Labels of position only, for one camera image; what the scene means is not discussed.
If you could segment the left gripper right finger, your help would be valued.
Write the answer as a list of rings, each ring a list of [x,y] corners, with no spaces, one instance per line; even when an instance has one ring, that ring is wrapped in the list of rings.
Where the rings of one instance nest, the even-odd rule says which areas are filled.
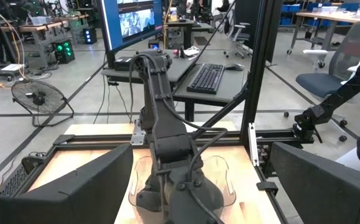
[[[360,224],[360,171],[282,142],[270,158],[304,224]]]

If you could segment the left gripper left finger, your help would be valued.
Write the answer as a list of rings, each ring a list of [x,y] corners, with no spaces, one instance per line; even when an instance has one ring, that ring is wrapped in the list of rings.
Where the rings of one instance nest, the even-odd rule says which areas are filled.
[[[133,164],[130,144],[41,187],[0,196],[0,224],[114,224]]]

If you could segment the clear plastic bin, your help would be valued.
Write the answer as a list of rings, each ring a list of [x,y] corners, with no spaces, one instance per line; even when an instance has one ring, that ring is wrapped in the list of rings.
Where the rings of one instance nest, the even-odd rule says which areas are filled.
[[[204,166],[202,171],[206,178],[210,180],[223,195],[223,205],[214,209],[214,213],[219,216],[222,214],[224,208],[230,207],[236,201],[236,191],[233,187],[232,180],[230,178],[230,169],[226,160],[220,156],[210,156],[203,159]],[[147,172],[147,168],[151,168],[152,159],[150,156],[144,156],[138,159],[133,168],[132,174],[134,177],[131,179],[128,193],[128,201],[136,208],[136,194],[138,194],[143,187],[146,186],[146,181],[150,175],[150,171]]]

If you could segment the silver mounting plate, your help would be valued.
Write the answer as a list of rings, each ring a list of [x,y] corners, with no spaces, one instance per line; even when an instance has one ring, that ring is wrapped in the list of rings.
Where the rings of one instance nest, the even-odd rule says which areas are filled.
[[[141,146],[145,142],[145,131],[141,128],[139,119],[134,121],[134,130],[131,136],[131,144],[133,146]]]

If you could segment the blue office chair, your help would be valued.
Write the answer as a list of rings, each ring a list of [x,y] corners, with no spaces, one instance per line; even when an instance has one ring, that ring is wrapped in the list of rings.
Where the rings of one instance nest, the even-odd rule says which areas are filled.
[[[303,129],[327,123],[334,110],[360,95],[360,67],[356,76],[348,81],[352,71],[349,67],[360,61],[360,22],[353,24],[333,54],[327,73],[316,68],[313,73],[302,73],[296,82],[311,93],[321,103],[305,110],[295,117],[295,122]]]

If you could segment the grey desk with keyboard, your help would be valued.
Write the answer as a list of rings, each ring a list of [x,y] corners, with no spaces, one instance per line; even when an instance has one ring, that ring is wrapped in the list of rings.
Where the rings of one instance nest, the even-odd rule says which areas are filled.
[[[250,67],[249,61],[229,62],[229,64],[232,63],[242,64],[244,70],[224,71],[218,92],[215,95],[187,92],[187,86],[192,82],[200,66],[194,65],[191,70],[188,70],[188,73],[180,79],[178,87],[174,91],[175,106],[178,113],[189,121],[205,121],[208,119],[207,115],[212,116],[218,113],[219,110],[230,103],[241,91]]]

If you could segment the grey desk with monitor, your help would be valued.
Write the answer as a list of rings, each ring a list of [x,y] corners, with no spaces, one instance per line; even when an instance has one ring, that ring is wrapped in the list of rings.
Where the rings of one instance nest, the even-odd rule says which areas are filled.
[[[168,80],[170,83],[176,83],[184,76],[184,74],[187,74],[188,71],[192,69],[195,64],[195,59],[189,60],[188,58],[174,58],[173,50],[164,50],[164,52],[169,54],[172,58],[172,64],[167,72]],[[116,71],[114,69],[104,68],[101,71],[101,74],[115,82],[129,82],[128,71]]]

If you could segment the small black desk box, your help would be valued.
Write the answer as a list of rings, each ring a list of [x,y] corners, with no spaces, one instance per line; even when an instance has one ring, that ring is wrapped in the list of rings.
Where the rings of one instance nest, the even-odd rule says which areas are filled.
[[[120,57],[114,61],[114,69],[117,71],[128,72],[132,57]]]

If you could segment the black box blue lights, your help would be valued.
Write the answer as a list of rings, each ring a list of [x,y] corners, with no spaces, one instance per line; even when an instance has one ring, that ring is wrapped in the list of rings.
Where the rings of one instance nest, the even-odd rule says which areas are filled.
[[[85,44],[94,44],[97,42],[97,33],[94,27],[84,28],[83,35],[85,39]]]

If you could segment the white office chair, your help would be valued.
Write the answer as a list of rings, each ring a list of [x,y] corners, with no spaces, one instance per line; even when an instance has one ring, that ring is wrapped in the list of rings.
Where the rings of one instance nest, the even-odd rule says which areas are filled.
[[[223,54],[226,58],[230,55],[238,55],[244,59],[245,56],[252,55],[249,47],[246,47],[245,45],[245,43],[249,41],[250,35],[244,33],[244,31],[250,26],[250,23],[237,22],[234,13],[234,9],[229,11],[225,24],[228,28],[228,30],[225,31],[225,34],[227,39],[231,42],[231,48],[224,50]]]

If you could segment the dark desk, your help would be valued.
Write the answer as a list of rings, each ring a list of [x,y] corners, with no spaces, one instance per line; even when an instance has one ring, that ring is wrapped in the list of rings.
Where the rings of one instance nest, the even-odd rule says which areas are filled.
[[[190,48],[193,43],[192,33],[194,32],[209,32],[213,28],[203,22],[195,22],[191,20],[186,20],[185,22],[167,22],[165,28],[174,28],[179,27],[183,32],[183,46],[185,48]]]

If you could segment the wooden top workbench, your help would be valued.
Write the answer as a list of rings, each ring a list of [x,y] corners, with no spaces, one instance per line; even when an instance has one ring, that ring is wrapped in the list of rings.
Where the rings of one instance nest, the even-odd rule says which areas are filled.
[[[52,22],[41,25],[22,25],[16,31],[21,34],[30,32],[40,55],[42,65],[48,67],[50,62],[46,48],[54,42],[71,39],[77,44],[83,29],[88,28],[87,14],[80,16],[52,17]]]

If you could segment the long wooden table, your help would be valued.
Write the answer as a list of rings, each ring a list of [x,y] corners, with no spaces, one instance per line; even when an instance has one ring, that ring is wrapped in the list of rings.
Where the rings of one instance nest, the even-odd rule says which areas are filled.
[[[333,37],[333,34],[335,33],[336,26],[338,25],[338,22],[348,22],[350,24],[354,24],[357,22],[360,22],[360,17],[353,16],[351,14],[344,14],[344,13],[332,13],[332,14],[325,14],[325,13],[313,13],[313,12],[297,12],[296,14],[296,23],[295,28],[293,32],[292,42],[290,44],[289,49],[287,50],[287,54],[290,55],[292,53],[292,50],[294,48],[294,45],[296,41],[302,40],[311,43],[312,48],[315,47],[315,45],[320,45],[322,50],[327,51],[334,51],[335,48],[331,47],[331,40]],[[326,35],[323,39],[320,39],[317,37],[318,31],[316,30],[313,36],[313,40],[306,39],[306,38],[298,38],[298,32],[301,28],[303,18],[313,18],[318,20],[318,25],[321,24],[322,20],[330,21],[330,25],[328,26],[328,29],[326,31]]]

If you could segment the large computer monitor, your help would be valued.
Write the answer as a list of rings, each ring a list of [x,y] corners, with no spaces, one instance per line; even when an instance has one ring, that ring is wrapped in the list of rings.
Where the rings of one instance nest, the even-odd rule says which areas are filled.
[[[97,0],[106,59],[163,30],[162,0]]]

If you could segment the white strip bracket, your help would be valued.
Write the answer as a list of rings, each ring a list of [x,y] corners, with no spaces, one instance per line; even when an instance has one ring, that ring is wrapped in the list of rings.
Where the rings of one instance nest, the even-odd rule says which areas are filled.
[[[251,161],[253,166],[259,166],[259,154],[257,148],[257,137],[256,137],[256,129],[254,127],[254,123],[248,124],[249,131],[249,149],[251,152]]]

